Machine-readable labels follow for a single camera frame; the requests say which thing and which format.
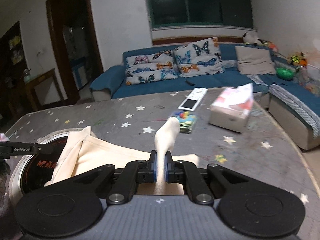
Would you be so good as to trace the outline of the clear plastic storage box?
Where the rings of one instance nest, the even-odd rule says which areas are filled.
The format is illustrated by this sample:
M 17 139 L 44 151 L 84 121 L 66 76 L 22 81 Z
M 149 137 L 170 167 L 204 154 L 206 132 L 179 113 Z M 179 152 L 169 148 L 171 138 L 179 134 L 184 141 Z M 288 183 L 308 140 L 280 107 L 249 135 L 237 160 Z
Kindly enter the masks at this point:
M 307 68 L 304 66 L 298 66 L 296 74 L 298 84 L 308 90 L 310 93 L 319 97 L 319 81 L 312 79 L 308 75 Z

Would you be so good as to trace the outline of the white phone box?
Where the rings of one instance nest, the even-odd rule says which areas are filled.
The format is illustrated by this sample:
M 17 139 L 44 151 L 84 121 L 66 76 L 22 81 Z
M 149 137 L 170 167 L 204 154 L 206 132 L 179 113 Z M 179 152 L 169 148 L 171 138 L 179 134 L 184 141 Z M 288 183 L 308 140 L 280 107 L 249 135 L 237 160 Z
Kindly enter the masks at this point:
M 184 111 L 195 111 L 205 94 L 207 88 L 194 88 L 192 92 L 185 98 L 185 100 L 178 106 L 178 109 Z

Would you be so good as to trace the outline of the tissue box with tissue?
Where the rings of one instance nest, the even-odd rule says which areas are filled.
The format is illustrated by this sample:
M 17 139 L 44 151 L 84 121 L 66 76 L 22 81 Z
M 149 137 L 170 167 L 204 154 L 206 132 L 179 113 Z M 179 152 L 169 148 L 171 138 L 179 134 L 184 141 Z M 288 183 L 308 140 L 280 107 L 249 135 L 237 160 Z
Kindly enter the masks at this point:
M 225 88 L 210 105 L 211 125 L 242 133 L 253 106 L 253 85 Z

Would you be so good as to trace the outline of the cream garment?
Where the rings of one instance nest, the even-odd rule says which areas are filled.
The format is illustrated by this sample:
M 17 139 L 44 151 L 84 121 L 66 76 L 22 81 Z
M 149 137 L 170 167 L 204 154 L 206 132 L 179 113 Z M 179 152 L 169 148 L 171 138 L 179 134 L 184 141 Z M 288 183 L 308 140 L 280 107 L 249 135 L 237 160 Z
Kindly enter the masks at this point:
M 155 134 L 157 152 L 157 177 L 154 183 L 144 183 L 138 187 L 137 193 L 142 195 L 181 195 L 180 184 L 168 184 L 164 177 L 164 157 L 167 151 L 173 151 L 176 137 L 180 131 L 179 121 L 175 117 L 166 123 Z M 71 132 L 67 143 L 57 161 L 51 180 L 45 186 L 77 176 L 105 164 L 113 164 L 123 168 L 131 161 L 148 160 L 150 153 L 121 147 L 91 136 L 88 126 L 79 132 Z

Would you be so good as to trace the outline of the right butterfly pillow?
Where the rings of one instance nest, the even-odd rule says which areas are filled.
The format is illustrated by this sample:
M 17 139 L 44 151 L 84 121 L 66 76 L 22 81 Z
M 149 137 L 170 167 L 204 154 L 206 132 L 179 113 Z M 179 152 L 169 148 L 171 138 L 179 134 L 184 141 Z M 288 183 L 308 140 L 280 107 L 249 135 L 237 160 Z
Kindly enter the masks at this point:
M 179 46 L 173 52 L 181 77 L 214 75 L 224 72 L 217 37 Z

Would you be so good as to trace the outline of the yellow orange plush toy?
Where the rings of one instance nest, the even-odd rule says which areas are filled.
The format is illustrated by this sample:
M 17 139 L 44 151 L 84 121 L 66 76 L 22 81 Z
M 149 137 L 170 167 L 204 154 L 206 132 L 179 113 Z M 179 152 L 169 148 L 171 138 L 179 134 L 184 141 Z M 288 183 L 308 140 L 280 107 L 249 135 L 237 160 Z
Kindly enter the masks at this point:
M 306 67 L 308 62 L 307 62 L 307 59 L 306 59 L 306 56 L 303 52 L 299 52 L 299 53 L 295 53 L 293 55 L 290 55 L 288 58 L 287 58 L 287 63 L 288 64 L 291 64 L 293 66 L 303 66 L 303 67 Z

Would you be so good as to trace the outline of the dark wooden door frame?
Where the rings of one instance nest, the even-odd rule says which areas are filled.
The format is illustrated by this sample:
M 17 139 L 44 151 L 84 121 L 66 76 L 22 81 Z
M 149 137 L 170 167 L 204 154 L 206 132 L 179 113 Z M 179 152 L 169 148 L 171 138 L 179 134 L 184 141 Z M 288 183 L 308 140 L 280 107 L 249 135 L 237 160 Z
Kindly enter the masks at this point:
M 67 101 L 104 72 L 90 0 L 47 0 L 47 18 L 55 61 Z

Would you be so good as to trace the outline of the beige plain pillow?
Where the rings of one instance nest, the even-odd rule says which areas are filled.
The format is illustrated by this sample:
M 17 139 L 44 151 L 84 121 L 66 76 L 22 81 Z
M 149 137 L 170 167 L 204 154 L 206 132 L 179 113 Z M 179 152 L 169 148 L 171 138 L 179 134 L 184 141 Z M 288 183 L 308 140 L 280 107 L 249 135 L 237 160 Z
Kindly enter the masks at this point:
M 275 74 L 271 55 L 267 49 L 236 46 L 237 68 L 242 75 Z

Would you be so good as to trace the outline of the colourful clear plastic case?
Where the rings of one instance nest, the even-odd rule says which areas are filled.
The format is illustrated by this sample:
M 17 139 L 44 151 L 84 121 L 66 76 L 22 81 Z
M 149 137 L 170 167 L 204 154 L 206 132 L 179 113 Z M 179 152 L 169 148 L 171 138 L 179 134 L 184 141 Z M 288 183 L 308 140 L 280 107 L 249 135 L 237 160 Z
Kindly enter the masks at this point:
M 197 122 L 197 116 L 190 111 L 174 111 L 170 117 L 178 119 L 181 133 L 191 133 Z

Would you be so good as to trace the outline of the black white plush toy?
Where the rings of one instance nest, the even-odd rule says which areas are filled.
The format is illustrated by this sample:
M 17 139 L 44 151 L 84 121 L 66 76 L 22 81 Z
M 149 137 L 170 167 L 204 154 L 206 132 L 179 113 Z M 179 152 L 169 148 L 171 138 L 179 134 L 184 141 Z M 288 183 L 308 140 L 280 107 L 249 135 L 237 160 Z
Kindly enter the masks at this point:
M 259 39 L 257 36 L 252 35 L 248 32 L 245 32 L 244 35 L 242 36 L 244 44 L 250 44 L 254 46 L 263 46 L 264 41 Z

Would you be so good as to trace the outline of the round induction cooktop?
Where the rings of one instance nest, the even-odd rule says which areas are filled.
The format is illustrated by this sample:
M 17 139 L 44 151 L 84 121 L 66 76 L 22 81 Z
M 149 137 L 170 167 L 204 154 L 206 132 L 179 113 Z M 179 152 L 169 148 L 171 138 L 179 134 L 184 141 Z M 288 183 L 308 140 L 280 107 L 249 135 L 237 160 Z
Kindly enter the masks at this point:
M 25 155 L 12 158 L 15 166 L 11 170 L 7 193 L 13 206 L 25 194 L 43 187 L 46 182 L 51 180 L 54 167 L 67 142 L 69 133 L 81 130 L 81 128 L 63 129 L 50 133 L 37 141 L 39 144 L 56 146 L 58 150 L 53 154 Z

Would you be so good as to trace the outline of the grey star patterned tablecloth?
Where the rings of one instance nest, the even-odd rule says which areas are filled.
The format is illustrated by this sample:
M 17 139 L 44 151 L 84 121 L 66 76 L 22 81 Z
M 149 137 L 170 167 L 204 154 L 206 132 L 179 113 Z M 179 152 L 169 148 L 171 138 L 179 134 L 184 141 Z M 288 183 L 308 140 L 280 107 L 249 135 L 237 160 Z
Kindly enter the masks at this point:
M 319 239 L 319 188 L 286 132 L 255 103 L 242 133 L 209 123 L 211 103 L 221 89 L 210 89 L 196 108 L 191 133 L 181 133 L 173 116 L 186 92 L 160 93 L 39 111 L 21 117 L 6 133 L 11 141 L 45 143 L 68 135 L 71 144 L 56 160 L 37 167 L 69 177 L 104 164 L 124 167 L 171 150 L 176 160 L 199 167 L 215 163 L 295 194 L 305 205 L 301 239 Z

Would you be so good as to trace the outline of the small wooden side table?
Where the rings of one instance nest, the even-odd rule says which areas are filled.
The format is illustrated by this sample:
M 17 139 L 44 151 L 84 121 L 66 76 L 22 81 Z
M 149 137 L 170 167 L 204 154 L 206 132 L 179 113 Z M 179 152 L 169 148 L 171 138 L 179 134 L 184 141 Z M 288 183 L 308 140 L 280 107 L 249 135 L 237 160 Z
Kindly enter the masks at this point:
M 59 104 L 63 106 L 65 105 L 65 100 L 55 74 L 55 69 L 51 69 L 49 71 L 44 72 L 43 74 L 31 77 L 30 80 L 27 81 L 24 85 L 26 96 L 34 112 L 38 111 L 42 107 L 36 92 L 36 88 L 42 87 L 43 84 L 48 82 L 49 80 L 52 81 L 55 86 L 57 94 L 60 98 Z

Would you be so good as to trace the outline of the dark green framed window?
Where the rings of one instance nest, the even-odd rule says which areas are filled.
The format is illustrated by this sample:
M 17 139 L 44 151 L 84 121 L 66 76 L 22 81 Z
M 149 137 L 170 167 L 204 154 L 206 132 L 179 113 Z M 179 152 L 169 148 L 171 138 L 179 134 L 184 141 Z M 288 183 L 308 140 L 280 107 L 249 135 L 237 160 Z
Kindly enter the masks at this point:
M 253 28 L 251 0 L 147 0 L 154 28 L 218 25 Z

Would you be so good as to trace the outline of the left butterfly pillow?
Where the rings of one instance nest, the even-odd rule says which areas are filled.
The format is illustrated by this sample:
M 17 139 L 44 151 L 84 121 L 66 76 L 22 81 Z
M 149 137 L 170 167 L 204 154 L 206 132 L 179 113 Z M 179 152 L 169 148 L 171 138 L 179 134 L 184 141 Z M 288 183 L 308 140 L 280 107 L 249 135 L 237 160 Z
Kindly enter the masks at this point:
M 126 58 L 125 85 L 177 79 L 179 71 L 172 50 Z

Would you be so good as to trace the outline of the butterfly pillow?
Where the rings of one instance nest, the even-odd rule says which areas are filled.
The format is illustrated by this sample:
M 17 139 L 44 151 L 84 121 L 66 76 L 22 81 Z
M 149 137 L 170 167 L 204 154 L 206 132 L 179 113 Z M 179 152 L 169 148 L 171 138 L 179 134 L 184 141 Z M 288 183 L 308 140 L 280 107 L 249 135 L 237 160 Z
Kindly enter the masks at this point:
M 172 50 L 126 58 L 125 85 L 177 79 L 179 71 Z
M 224 72 L 217 37 L 179 46 L 173 52 L 181 77 L 214 75 Z

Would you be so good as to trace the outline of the blue corner sofa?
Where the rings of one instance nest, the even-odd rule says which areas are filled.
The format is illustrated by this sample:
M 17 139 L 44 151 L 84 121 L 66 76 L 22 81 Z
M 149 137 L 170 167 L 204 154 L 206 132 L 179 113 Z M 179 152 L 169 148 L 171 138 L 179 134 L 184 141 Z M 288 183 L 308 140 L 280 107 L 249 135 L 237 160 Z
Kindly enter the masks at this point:
M 253 90 L 261 95 L 260 105 L 268 109 L 291 139 L 302 149 L 310 150 L 319 146 L 319 97 L 310 93 L 294 81 L 280 79 L 277 75 L 259 75 L 257 79 L 242 75 L 237 68 L 236 44 L 221 44 L 220 50 L 224 72 L 214 75 L 181 77 L 138 85 L 125 85 L 126 58 L 150 55 L 164 50 L 174 50 L 175 46 L 151 47 L 126 51 L 123 64 L 109 68 L 97 77 L 90 90 L 95 101 L 103 101 L 128 96 L 190 90 L 195 87 L 222 88 L 237 87 L 252 83 Z

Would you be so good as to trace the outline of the green bowl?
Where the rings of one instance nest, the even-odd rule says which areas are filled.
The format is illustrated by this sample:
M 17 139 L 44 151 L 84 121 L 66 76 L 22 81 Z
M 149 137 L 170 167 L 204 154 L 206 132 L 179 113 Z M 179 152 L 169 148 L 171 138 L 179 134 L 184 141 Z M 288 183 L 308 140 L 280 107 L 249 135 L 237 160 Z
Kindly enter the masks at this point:
M 295 73 L 290 69 L 279 67 L 276 69 L 276 75 L 280 79 L 291 81 L 293 80 Z

